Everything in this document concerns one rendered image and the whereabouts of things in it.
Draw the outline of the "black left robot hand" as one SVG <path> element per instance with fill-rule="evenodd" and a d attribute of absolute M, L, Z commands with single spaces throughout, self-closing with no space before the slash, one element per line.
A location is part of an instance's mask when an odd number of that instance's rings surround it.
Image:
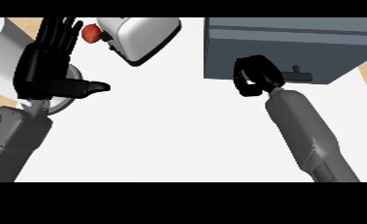
<path fill-rule="evenodd" d="M 70 55 L 82 27 L 83 22 L 74 21 L 74 17 L 43 18 L 36 40 L 23 51 L 14 76 L 21 99 L 83 99 L 94 93 L 111 90 L 104 82 L 67 78 Z"/>

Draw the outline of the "white toaster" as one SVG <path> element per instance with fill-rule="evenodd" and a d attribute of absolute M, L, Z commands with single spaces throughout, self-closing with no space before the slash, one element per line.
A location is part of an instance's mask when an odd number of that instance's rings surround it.
<path fill-rule="evenodd" d="M 100 17 L 101 39 L 131 66 L 141 66 L 181 31 L 178 17 Z"/>

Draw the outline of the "grey round cup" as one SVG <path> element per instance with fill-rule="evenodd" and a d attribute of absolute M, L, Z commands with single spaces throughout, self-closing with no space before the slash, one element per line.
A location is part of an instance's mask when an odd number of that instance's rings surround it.
<path fill-rule="evenodd" d="M 83 79 L 82 73 L 80 73 L 79 69 L 73 65 L 69 65 L 67 78 L 74 79 L 74 80 L 82 80 Z M 49 114 L 57 114 L 58 112 L 61 112 L 70 106 L 72 103 L 73 103 L 72 98 L 55 97 L 51 100 Z"/>

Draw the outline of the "dark grey drawer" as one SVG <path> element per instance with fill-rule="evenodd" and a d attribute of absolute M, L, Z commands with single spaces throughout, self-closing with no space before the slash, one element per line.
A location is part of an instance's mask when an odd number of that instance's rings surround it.
<path fill-rule="evenodd" d="M 264 55 L 279 70 L 299 65 L 329 84 L 367 62 L 367 17 L 208 17 L 205 77 L 230 80 L 239 58 Z"/>

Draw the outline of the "red apple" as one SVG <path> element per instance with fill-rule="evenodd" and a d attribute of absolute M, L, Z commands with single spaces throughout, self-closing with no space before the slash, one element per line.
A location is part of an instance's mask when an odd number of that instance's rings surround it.
<path fill-rule="evenodd" d="M 101 40 L 101 28 L 97 24 L 89 24 L 82 30 L 82 38 L 89 43 L 94 44 Z"/>

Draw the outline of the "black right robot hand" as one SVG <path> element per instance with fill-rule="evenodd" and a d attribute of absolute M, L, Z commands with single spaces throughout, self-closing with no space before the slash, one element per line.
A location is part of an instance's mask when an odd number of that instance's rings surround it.
<path fill-rule="evenodd" d="M 245 97 L 259 96 L 286 84 L 279 68 L 264 55 L 237 59 L 234 84 Z"/>

